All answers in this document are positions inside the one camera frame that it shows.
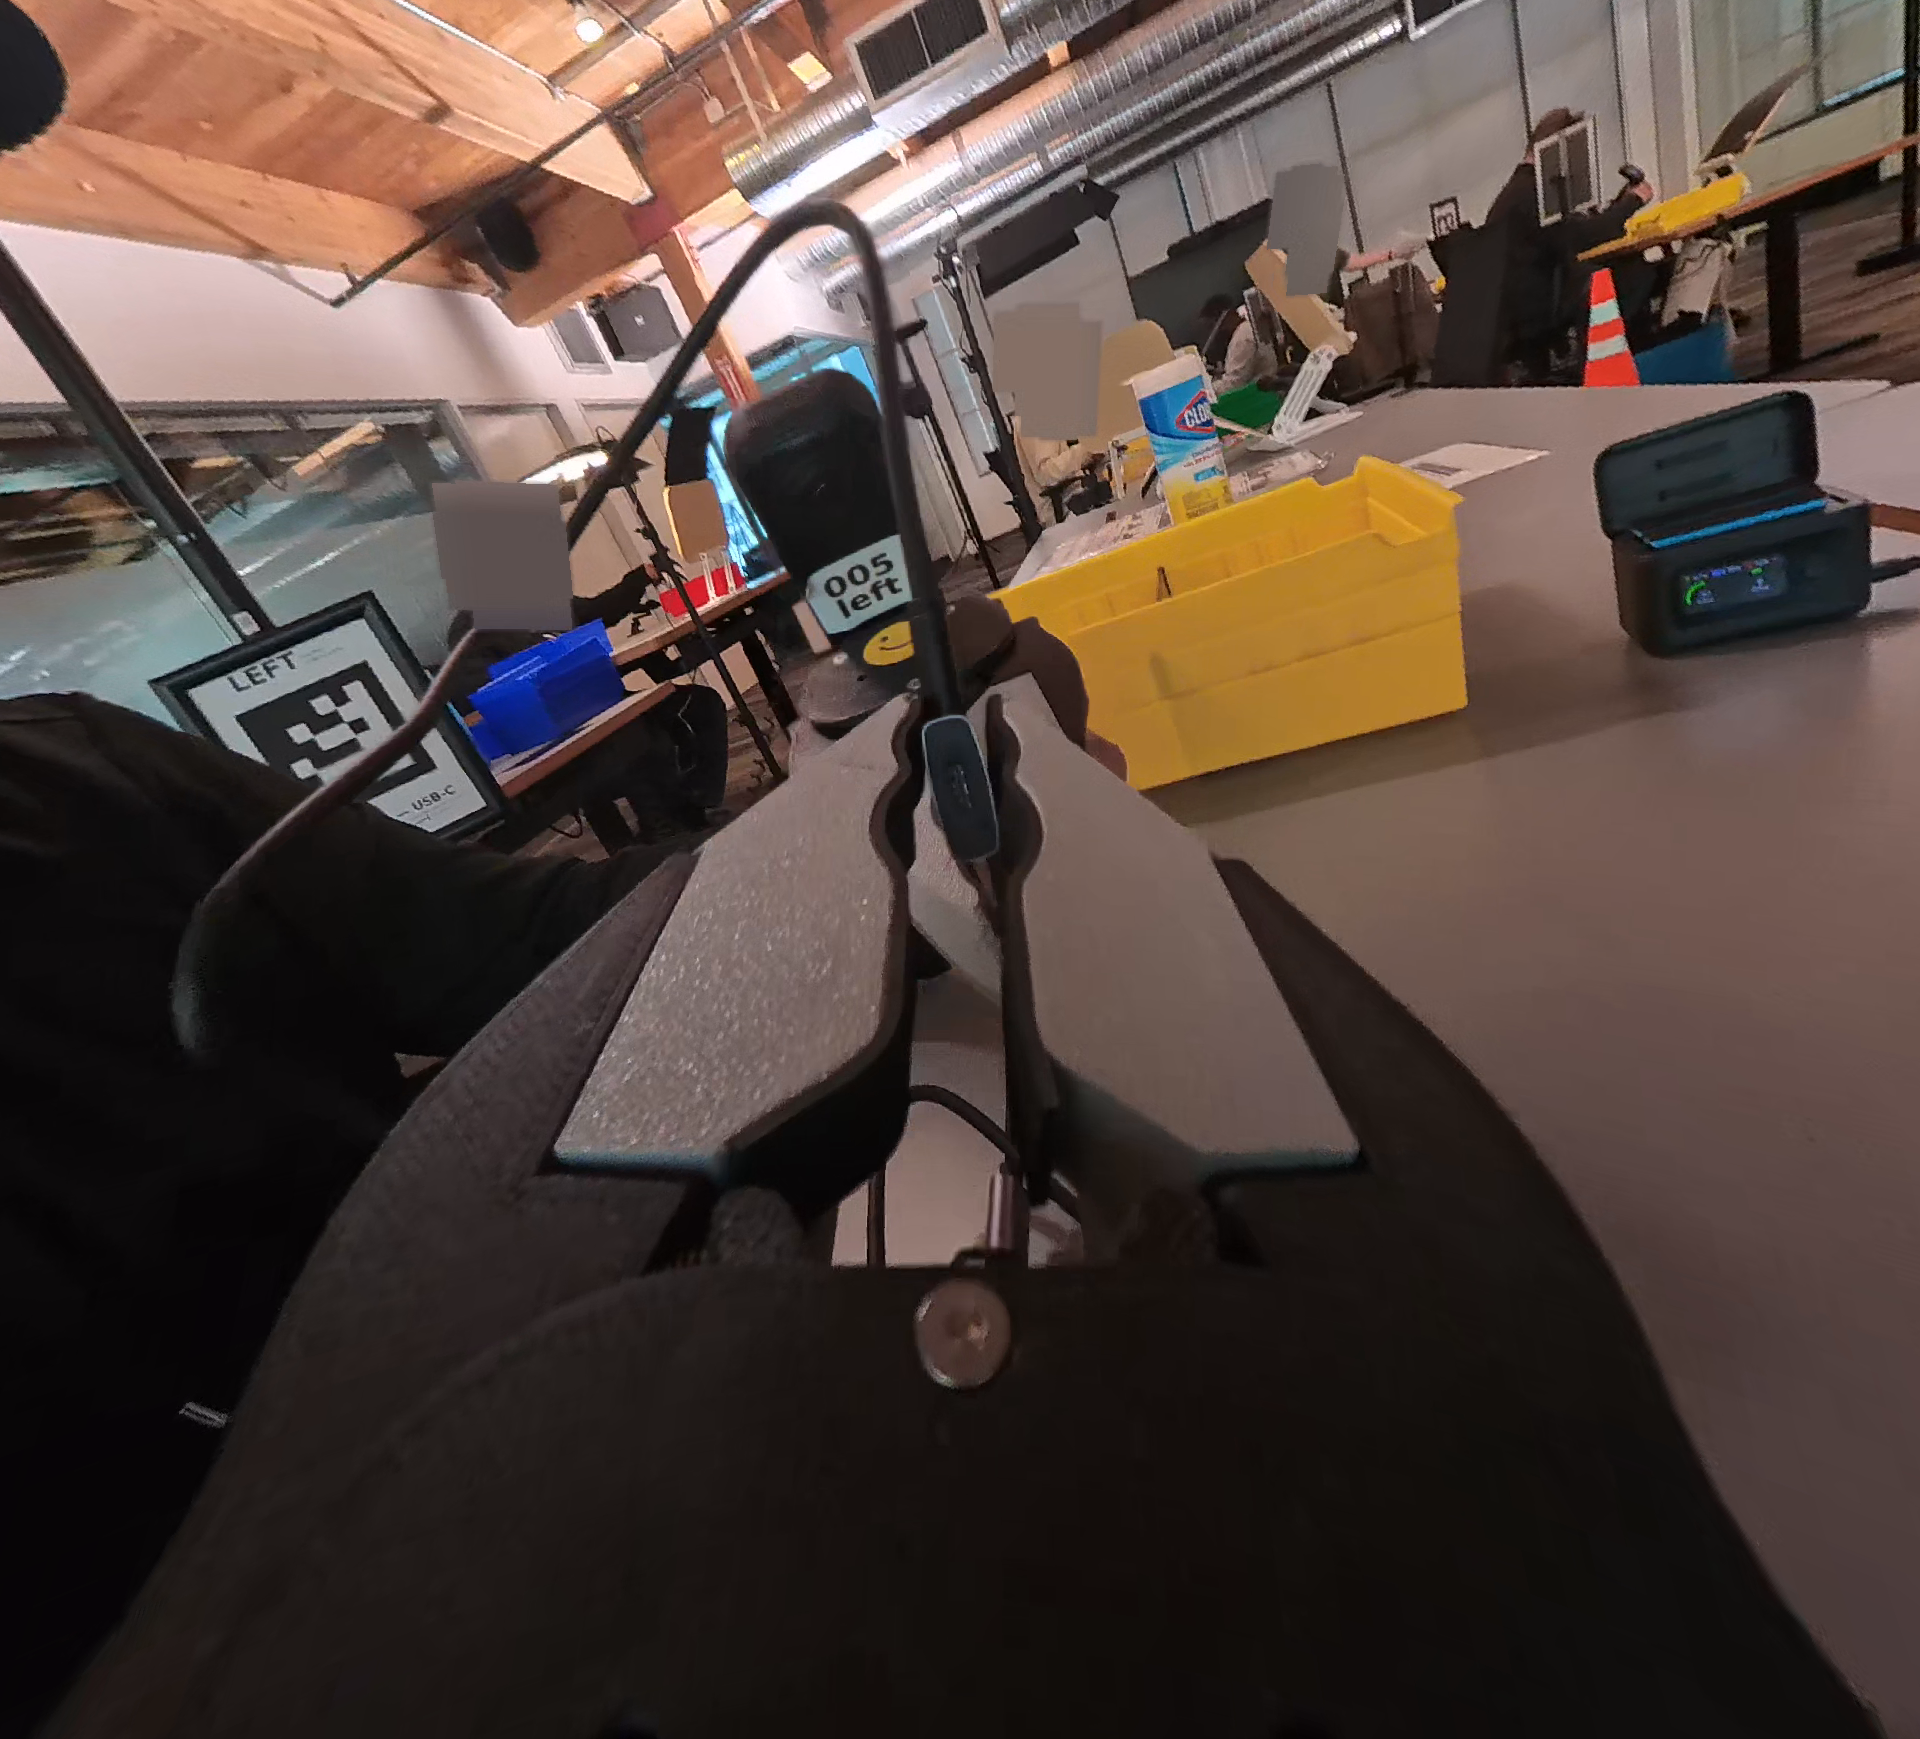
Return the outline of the blue and black device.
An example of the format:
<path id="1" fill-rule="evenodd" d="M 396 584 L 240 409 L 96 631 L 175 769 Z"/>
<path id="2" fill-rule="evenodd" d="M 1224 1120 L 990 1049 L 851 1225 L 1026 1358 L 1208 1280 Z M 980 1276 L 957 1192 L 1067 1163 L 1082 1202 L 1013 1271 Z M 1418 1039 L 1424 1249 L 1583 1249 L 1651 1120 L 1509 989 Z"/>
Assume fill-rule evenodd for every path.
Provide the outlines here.
<path id="1" fill-rule="evenodd" d="M 1819 479 L 1797 390 L 1622 440 L 1594 464 L 1620 630 L 1679 655 L 1861 615 L 1874 591 L 1869 508 Z"/>

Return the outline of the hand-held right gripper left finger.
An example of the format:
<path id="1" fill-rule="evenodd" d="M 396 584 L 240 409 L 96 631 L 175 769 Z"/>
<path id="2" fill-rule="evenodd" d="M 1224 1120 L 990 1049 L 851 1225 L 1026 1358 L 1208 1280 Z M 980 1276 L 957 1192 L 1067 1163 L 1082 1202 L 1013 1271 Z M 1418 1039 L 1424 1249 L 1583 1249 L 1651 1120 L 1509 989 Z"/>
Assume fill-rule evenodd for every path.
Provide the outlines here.
<path id="1" fill-rule="evenodd" d="M 561 1167 L 727 1182 L 872 1069 L 908 993 L 889 813 L 912 697 L 712 835 L 554 1147 Z"/>

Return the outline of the yellow plastic bin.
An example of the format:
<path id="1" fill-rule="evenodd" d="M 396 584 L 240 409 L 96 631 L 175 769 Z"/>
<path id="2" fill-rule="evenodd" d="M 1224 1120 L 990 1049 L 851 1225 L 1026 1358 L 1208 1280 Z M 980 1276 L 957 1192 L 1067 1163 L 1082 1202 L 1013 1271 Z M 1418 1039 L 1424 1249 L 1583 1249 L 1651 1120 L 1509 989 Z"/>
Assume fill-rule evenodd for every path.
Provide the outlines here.
<path id="1" fill-rule="evenodd" d="M 1461 496 L 1375 457 L 1005 588 L 1075 655 L 1138 792 L 1470 702 Z"/>

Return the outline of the black and white marker board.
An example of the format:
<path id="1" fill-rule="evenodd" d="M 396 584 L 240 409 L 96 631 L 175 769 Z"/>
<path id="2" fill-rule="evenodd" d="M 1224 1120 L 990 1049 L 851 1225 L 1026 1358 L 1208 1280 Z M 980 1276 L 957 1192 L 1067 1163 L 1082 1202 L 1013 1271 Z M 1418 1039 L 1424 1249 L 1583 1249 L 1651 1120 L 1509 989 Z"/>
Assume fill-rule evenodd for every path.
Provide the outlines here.
<path id="1" fill-rule="evenodd" d="M 363 591 L 150 681 L 185 732 L 319 788 L 388 744 L 432 683 L 381 599 Z M 508 797 L 446 706 L 364 802 L 439 840 L 499 827 Z"/>

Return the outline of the blue storage bins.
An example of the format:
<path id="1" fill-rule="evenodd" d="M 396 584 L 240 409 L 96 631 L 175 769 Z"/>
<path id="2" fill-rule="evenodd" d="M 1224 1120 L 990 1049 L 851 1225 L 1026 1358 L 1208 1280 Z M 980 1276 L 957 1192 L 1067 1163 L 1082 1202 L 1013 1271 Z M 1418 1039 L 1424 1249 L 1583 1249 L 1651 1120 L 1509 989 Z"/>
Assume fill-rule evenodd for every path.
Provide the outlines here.
<path id="1" fill-rule="evenodd" d="M 469 733 L 483 762 L 542 751 L 628 700 L 600 620 L 496 661 L 465 700 Z"/>

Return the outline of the white wipes canister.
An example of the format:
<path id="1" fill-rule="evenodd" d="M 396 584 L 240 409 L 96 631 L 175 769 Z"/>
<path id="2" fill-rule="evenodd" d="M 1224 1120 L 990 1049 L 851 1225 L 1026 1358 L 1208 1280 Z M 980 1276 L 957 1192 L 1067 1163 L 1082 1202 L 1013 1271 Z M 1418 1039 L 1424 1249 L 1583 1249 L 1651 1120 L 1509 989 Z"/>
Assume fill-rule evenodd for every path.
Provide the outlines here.
<path id="1" fill-rule="evenodd" d="M 1195 348 L 1128 379 L 1155 479 L 1174 527 L 1230 506 L 1227 455 L 1214 425 L 1208 371 Z"/>

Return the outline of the orange traffic cone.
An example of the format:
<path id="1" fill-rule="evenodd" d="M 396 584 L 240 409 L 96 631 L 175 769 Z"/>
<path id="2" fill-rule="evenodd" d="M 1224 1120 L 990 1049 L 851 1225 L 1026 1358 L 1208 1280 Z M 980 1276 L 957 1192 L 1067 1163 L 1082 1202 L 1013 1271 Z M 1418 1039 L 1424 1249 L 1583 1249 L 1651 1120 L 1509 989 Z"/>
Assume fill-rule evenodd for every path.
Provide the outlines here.
<path id="1" fill-rule="evenodd" d="M 1588 286 L 1581 390 L 1623 390 L 1641 383 L 1628 342 L 1614 272 L 1599 267 Z"/>

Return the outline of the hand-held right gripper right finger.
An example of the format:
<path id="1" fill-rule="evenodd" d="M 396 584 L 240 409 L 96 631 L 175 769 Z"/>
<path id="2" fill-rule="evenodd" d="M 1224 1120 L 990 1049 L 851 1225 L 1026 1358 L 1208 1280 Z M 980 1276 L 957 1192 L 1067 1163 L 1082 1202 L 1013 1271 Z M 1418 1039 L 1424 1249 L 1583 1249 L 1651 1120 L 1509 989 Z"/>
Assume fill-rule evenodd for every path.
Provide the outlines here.
<path id="1" fill-rule="evenodd" d="M 1045 695 L 978 708 L 998 788 L 1014 1118 L 1085 1207 L 1354 1167 L 1203 840 L 1071 744 Z"/>

